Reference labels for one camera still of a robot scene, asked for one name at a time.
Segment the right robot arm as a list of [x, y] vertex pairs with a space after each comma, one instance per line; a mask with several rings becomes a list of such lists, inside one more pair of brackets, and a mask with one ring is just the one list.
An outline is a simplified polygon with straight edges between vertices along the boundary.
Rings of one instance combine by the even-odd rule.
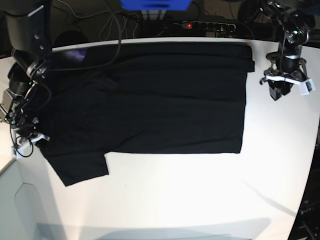
[[36, 131], [38, 119], [28, 116], [36, 88], [47, 92], [47, 99], [38, 111], [51, 99], [52, 94], [43, 79], [50, 68], [52, 43], [50, 39], [50, 0], [2, 0], [8, 38], [12, 46], [11, 56], [15, 63], [8, 73], [8, 88], [0, 103], [0, 120], [9, 125], [13, 152], [22, 156], [21, 150], [34, 147], [49, 137]]

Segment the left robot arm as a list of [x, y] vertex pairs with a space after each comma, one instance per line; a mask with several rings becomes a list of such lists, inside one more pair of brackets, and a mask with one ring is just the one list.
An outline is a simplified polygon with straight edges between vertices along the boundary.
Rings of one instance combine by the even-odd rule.
[[268, 83], [269, 94], [274, 101], [291, 92], [296, 85], [302, 96], [315, 91], [313, 80], [308, 77], [307, 61], [301, 57], [303, 45], [310, 39], [313, 27], [311, 16], [303, 13], [311, 0], [262, 0], [260, 10], [277, 25], [274, 34], [278, 50], [265, 57], [271, 66], [264, 71], [259, 83]]

